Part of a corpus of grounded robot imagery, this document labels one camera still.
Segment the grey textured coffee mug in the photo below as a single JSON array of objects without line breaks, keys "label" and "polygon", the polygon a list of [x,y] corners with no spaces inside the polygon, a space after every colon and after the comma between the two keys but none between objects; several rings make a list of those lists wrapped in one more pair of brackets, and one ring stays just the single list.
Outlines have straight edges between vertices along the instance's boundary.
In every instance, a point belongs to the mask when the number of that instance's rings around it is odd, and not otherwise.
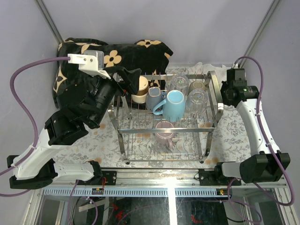
[{"label": "grey textured coffee mug", "polygon": [[146,96],[146,108],[153,112],[154,107],[160,103],[164,97],[166,96],[166,93],[164,91],[161,91],[159,87],[151,87],[148,90],[147,96]]}]

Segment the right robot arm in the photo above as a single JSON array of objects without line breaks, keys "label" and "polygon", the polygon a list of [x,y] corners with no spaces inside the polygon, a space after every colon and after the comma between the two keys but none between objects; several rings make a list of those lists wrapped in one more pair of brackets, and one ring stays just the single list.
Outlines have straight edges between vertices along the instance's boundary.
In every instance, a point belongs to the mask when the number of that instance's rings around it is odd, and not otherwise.
[{"label": "right robot arm", "polygon": [[214,181],[219,185],[226,184],[230,178],[238,178],[245,183],[279,181],[283,172],[278,163],[286,169],[291,159],[275,143],[258,99],[259,90],[247,84],[244,69],[227,70],[221,95],[224,104],[236,108],[242,118],[251,156],[242,162],[218,163],[214,168]]}]

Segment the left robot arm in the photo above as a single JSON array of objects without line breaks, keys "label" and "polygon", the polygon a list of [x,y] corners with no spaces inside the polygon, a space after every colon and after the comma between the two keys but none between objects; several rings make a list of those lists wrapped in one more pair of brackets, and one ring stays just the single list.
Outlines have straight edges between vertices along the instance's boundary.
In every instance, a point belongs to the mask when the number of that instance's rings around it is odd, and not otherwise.
[{"label": "left robot arm", "polygon": [[78,182],[80,185],[99,185],[104,178],[97,161],[83,164],[62,164],[53,156],[85,137],[99,125],[114,96],[137,94],[141,69],[105,68],[109,78],[96,77],[96,92],[84,82],[74,82],[57,95],[59,110],[46,122],[40,135],[22,155],[7,157],[13,170],[9,179],[11,189],[34,190],[54,182]]}]

